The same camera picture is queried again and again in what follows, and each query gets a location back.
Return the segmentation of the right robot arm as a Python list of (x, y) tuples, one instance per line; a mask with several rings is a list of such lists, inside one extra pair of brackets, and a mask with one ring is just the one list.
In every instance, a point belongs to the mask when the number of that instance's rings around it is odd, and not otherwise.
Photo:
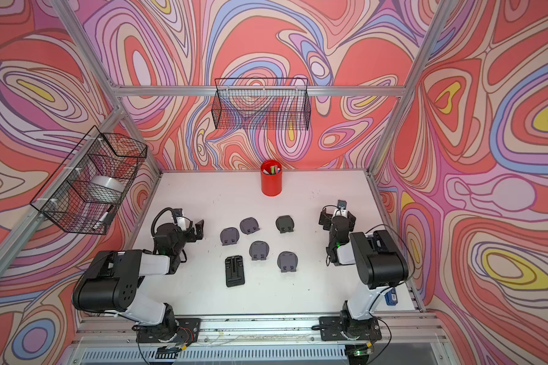
[(356, 217), (341, 201), (321, 209), (319, 225), (329, 233), (326, 265), (355, 266), (360, 284), (344, 302), (338, 316), (321, 316), (319, 331), (325, 342), (377, 341), (381, 338), (376, 311), (381, 299), (409, 278), (409, 264), (387, 229), (377, 225), (356, 232)]

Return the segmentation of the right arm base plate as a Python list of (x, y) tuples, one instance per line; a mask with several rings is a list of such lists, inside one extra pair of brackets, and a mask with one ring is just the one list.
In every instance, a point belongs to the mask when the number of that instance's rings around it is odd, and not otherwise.
[(319, 332), (324, 342), (382, 340), (380, 325), (376, 318), (355, 320), (341, 316), (321, 316), (319, 323), (311, 327)]

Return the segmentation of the dark grey phone stand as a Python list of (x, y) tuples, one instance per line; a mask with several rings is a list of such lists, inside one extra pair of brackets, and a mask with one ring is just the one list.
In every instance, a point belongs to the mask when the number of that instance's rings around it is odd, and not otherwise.
[(295, 222), (290, 215), (279, 216), (276, 219), (276, 228), (280, 234), (291, 233), (295, 229)]

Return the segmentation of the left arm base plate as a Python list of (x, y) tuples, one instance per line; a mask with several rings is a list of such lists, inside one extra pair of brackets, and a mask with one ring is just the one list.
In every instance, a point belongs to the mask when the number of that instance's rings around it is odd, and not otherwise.
[(191, 345), (198, 341), (201, 319), (176, 318), (158, 325), (134, 325), (138, 343)]

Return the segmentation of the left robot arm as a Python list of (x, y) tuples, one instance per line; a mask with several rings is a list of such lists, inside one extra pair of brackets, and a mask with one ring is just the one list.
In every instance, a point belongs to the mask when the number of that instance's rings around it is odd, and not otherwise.
[(175, 341), (181, 327), (172, 306), (139, 287), (147, 277), (174, 275), (188, 261), (187, 243), (203, 239), (204, 226), (180, 208), (162, 209), (151, 225), (153, 250), (100, 251), (74, 286), (74, 308), (131, 320), (132, 330), (147, 341)]

